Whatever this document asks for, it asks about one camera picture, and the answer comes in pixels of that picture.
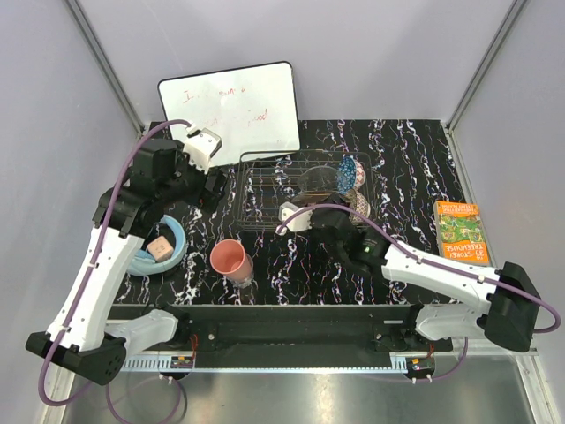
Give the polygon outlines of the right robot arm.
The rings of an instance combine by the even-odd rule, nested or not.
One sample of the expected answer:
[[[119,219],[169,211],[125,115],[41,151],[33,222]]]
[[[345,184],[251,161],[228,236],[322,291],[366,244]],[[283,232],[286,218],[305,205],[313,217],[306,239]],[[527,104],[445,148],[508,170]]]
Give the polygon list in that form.
[[[422,306],[401,327],[409,349],[420,350],[431,340],[476,335],[513,352],[530,349],[541,297],[522,266],[469,266],[426,253],[394,240],[341,204],[316,205],[307,215],[307,229],[326,237],[338,262],[351,273],[414,284],[454,299],[449,305]]]

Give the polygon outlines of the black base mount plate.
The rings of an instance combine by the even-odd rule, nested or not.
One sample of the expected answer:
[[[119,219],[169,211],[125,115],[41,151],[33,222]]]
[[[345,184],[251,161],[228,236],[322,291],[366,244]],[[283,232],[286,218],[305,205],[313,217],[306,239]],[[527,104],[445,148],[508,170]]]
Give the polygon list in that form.
[[[418,307],[196,306],[182,307],[188,339],[156,350],[196,349],[199,370],[352,371],[388,367],[391,355],[449,352],[449,339],[429,341],[414,329]]]

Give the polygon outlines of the light blue headphones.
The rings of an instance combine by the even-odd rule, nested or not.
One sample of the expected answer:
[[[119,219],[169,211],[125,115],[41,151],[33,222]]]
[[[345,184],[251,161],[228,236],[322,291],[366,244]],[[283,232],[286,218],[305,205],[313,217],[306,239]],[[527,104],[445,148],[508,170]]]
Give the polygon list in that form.
[[[185,256],[187,240],[181,223],[172,216],[165,215],[159,224],[165,224],[173,233],[175,245],[159,236],[140,249],[128,265],[127,272],[132,276],[151,276],[165,273],[175,268]]]

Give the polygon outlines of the red floral plate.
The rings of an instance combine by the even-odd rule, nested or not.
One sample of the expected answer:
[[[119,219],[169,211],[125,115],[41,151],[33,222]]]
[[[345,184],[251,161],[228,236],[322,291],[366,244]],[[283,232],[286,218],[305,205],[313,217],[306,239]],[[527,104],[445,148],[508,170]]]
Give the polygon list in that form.
[[[334,194],[336,194],[336,192],[328,192],[328,191],[326,191],[326,192],[305,192],[305,193],[300,193],[296,197],[296,199],[304,201],[306,203],[315,203],[315,202],[324,201],[325,199],[331,197]]]

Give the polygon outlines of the pink dice cube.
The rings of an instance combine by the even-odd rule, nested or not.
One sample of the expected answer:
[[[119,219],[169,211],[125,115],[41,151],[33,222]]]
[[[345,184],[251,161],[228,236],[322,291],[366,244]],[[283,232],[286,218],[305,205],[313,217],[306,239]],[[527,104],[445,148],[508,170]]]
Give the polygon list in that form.
[[[159,236],[147,244],[147,252],[157,263],[169,260],[174,250],[175,248],[164,236]]]

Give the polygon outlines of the red patterned white bowl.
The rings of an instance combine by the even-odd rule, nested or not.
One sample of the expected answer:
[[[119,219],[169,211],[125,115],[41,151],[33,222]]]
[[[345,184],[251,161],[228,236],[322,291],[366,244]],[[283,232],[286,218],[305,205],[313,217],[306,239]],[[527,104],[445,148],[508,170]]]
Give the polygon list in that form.
[[[371,206],[366,197],[360,191],[350,189],[344,196],[350,209],[364,217],[370,216]]]

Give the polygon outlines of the clear glass plate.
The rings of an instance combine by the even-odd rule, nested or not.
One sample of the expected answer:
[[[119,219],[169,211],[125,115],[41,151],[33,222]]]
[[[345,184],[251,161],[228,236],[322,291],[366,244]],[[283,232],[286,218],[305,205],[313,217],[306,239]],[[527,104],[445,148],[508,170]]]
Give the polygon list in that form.
[[[340,193],[347,184],[341,171],[327,165],[309,168],[298,177],[298,188],[305,193]]]

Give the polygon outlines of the blue patterned bowl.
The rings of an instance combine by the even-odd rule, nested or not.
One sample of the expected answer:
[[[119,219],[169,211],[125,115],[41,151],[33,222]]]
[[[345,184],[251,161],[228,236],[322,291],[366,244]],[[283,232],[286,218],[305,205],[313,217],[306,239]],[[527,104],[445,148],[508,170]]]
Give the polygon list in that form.
[[[345,156],[338,166],[337,188],[341,194],[349,190],[358,190],[366,180],[365,168],[352,156]]]

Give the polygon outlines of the pink tumbler cup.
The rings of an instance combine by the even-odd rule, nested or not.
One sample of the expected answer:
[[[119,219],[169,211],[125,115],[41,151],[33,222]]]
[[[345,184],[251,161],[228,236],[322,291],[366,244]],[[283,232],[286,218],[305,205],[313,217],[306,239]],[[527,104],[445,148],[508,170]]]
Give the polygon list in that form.
[[[214,271],[226,277],[235,287],[243,289],[252,284],[252,258],[238,240],[229,238],[217,243],[209,260]]]

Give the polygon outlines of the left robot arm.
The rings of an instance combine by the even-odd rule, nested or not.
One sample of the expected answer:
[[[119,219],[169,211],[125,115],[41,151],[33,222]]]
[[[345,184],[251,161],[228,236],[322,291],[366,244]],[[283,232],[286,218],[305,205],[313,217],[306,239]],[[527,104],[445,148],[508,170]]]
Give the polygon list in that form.
[[[135,254],[170,204],[183,201],[211,213],[223,196],[226,177],[211,171],[222,147],[201,132],[186,141],[151,139],[127,160],[116,186],[103,194],[94,213],[87,254],[60,314],[26,349],[98,385],[110,383],[131,356],[166,344],[190,341],[189,316],[156,307],[123,324],[109,312]]]

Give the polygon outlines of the orange green book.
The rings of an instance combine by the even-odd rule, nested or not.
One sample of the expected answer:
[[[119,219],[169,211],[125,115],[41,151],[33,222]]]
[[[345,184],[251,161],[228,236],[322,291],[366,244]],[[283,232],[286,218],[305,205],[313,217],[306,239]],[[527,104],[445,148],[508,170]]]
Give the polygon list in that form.
[[[442,257],[471,265],[491,264],[478,205],[436,201],[434,221]]]

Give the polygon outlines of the whiteboard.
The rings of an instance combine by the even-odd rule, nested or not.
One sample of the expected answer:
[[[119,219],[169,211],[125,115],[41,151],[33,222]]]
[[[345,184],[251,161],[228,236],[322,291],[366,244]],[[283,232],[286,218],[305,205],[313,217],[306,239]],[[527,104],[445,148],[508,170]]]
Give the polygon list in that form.
[[[293,70],[286,61],[164,79],[168,120],[183,119],[222,139],[215,167],[300,149]]]

